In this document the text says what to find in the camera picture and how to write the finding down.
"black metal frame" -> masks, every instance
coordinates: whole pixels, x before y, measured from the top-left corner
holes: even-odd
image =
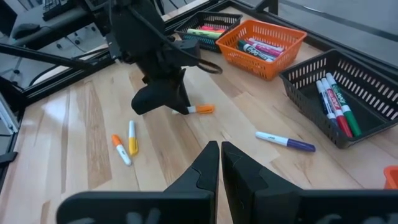
[[[371,55],[366,53],[360,52],[358,50],[353,49],[352,47],[343,45],[338,43],[334,40],[331,40],[323,35],[314,33],[304,27],[298,26],[292,22],[289,22],[285,19],[278,17],[278,0],[263,0],[257,6],[251,6],[244,2],[238,0],[210,0],[205,2],[199,6],[194,7],[193,9],[183,12],[168,21],[165,22],[165,34],[171,35],[174,33],[174,30],[185,22],[190,16],[194,15],[196,12],[199,11],[208,11],[208,12],[218,12],[227,7],[233,7],[249,16],[252,16],[260,21],[269,22],[272,24],[277,24],[284,27],[289,27],[292,29],[299,29],[305,31],[308,35],[304,40],[306,43],[318,48],[320,50],[330,50],[330,49],[337,49],[342,51],[357,60],[364,62],[371,66],[372,68],[376,69],[377,71],[385,74],[385,76],[392,78],[394,80],[398,80],[398,67],[391,65],[387,62],[383,62]],[[54,55],[43,54],[40,52],[36,52],[33,50],[27,50],[20,47],[13,47],[10,45],[0,44],[0,52],[5,52],[7,54],[12,54],[16,56],[27,57],[34,60],[41,60],[44,62],[54,63],[56,65],[64,65],[70,67],[65,71],[46,79],[45,81],[28,87],[24,91],[20,91],[19,95],[16,96],[17,99],[22,97],[24,104],[21,106],[21,103],[16,103],[19,107],[12,107],[12,108],[19,108],[19,120],[23,117],[23,111],[26,106],[35,103],[36,101],[45,98],[56,91],[61,90],[62,88],[67,87],[95,72],[101,70],[108,65],[113,63],[113,59],[111,58],[108,52],[103,52],[102,54],[96,55],[93,59],[97,60],[95,63],[88,63],[81,60],[72,60],[69,58],[62,58],[57,57]],[[8,86],[6,89],[15,89],[13,86]],[[14,143],[16,140],[17,134],[12,137],[12,144],[10,144],[8,152],[12,152],[14,147]],[[0,188],[2,187],[2,183],[4,181],[5,173],[4,169],[0,170]]]

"purple marker cap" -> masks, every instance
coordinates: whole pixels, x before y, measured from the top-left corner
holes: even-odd
[[[305,143],[305,142],[300,142],[297,140],[289,139],[287,140],[287,147],[293,147],[296,149],[299,149],[301,151],[306,151],[306,152],[315,152],[315,146]]]

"black bracket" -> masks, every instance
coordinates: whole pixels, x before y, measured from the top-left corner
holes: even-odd
[[[257,6],[255,6],[254,10],[256,12],[262,12],[267,7],[269,7],[268,12],[278,15],[278,0],[262,0]]]
[[[8,165],[10,162],[14,162],[18,152],[9,152],[0,156],[0,167]]]

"marker label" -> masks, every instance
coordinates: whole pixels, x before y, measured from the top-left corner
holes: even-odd
[[[267,57],[266,55],[262,54],[260,51],[256,50],[254,47],[252,47],[250,44],[245,44],[243,46],[243,50],[253,56],[259,57],[267,62],[272,62],[273,59],[270,57]]]
[[[341,110],[340,104],[338,103],[338,100],[337,100],[333,90],[332,89],[327,89],[326,91],[328,92],[328,95],[330,97],[331,103],[332,103],[333,107],[335,108],[335,110]]]

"red marker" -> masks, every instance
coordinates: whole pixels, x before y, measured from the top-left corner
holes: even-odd
[[[211,31],[211,32],[220,32],[220,33],[225,32],[225,29],[219,29],[219,28],[214,28],[214,27],[209,27],[209,26],[202,26],[200,29]]]
[[[338,126],[340,127],[341,130],[350,138],[353,137],[353,133],[351,132],[347,120],[344,117],[343,111],[341,110],[341,106],[337,100],[337,97],[335,95],[335,92],[330,88],[330,85],[328,83],[328,80],[326,78],[321,79],[323,87],[325,87],[326,92],[328,93],[329,100],[331,103],[331,109],[336,115],[336,120],[338,123]]]

